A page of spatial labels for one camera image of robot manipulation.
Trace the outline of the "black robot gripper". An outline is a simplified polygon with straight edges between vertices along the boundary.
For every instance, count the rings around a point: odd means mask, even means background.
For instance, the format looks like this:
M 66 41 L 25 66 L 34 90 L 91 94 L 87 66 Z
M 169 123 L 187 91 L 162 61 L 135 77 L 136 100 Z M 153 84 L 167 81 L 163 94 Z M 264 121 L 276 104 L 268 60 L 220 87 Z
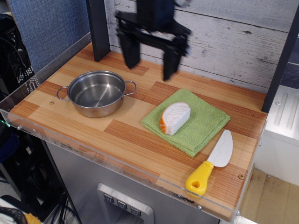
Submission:
M 176 73 L 181 56 L 188 53 L 191 30 L 174 19 L 175 0 L 138 0 L 136 12 L 117 12 L 117 35 L 126 66 L 131 69 L 140 62 L 140 45 L 164 51 L 163 80 Z

